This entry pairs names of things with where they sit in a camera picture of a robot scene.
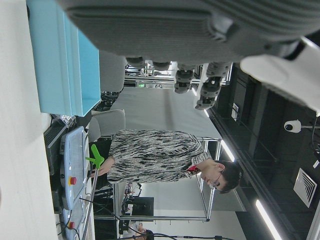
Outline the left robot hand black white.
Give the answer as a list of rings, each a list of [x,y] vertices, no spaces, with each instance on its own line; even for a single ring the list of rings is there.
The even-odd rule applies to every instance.
[[[233,63],[270,90],[320,110],[317,0],[60,0],[67,17],[99,49],[135,67],[176,62],[175,90],[203,73],[194,103],[212,107]]]

